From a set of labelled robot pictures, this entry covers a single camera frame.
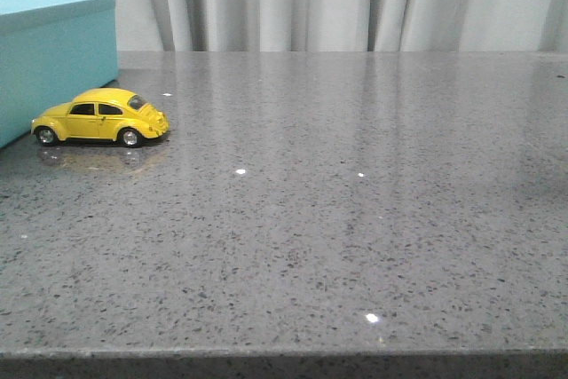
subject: countertop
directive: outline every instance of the countertop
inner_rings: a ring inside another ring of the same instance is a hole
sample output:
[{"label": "countertop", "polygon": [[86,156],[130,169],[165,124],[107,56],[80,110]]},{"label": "countertop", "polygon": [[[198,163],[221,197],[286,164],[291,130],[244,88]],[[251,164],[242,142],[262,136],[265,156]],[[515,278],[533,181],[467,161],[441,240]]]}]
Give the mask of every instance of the countertop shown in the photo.
[{"label": "countertop", "polygon": [[5,371],[540,354],[565,372],[568,56],[121,52],[111,85],[167,137],[0,150]]}]

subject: car roof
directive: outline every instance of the car roof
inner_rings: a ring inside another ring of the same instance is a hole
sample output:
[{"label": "car roof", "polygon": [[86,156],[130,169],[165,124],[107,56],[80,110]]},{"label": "car roof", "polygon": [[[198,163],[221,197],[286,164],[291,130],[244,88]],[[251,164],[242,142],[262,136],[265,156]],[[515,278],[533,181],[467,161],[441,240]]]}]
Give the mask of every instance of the car roof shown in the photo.
[{"label": "car roof", "polygon": [[134,95],[136,93],[125,89],[97,88],[77,95],[73,98],[73,102],[108,102],[124,106]]}]

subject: car window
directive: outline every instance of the car window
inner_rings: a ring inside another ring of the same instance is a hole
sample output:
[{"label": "car window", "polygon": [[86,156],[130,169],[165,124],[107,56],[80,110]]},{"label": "car window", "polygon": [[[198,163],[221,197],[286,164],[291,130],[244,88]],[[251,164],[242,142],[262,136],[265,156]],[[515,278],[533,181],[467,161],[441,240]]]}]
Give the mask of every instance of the car window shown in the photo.
[{"label": "car window", "polygon": [[100,115],[121,115],[122,110],[115,106],[109,106],[108,104],[99,104],[99,114]]},{"label": "car window", "polygon": [[70,114],[95,115],[94,104],[77,104],[71,108]]},{"label": "car window", "polygon": [[132,98],[129,99],[128,105],[129,107],[134,108],[135,110],[139,110],[142,106],[146,103],[146,100],[143,99],[139,95],[134,95]]}]

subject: yellow toy car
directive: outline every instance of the yellow toy car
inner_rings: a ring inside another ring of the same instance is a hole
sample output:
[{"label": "yellow toy car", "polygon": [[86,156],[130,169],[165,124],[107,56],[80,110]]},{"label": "yellow toy car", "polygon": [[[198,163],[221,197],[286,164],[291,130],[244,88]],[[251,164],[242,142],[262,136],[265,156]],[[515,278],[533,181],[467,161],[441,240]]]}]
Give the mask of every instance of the yellow toy car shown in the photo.
[{"label": "yellow toy car", "polygon": [[115,88],[91,89],[32,121],[32,134],[42,146],[81,138],[111,139],[137,147],[169,128],[163,112],[136,93]]}]

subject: car door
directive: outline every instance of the car door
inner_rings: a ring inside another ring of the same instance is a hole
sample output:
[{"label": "car door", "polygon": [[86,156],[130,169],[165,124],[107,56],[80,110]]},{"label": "car door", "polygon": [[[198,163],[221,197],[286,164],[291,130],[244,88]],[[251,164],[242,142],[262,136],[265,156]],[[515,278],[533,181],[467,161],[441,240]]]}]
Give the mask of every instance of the car door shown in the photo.
[{"label": "car door", "polygon": [[121,108],[108,104],[99,104],[99,137],[114,139],[116,137],[116,125],[123,119]]},{"label": "car door", "polygon": [[98,138],[99,124],[92,102],[75,104],[67,115],[70,138]]}]

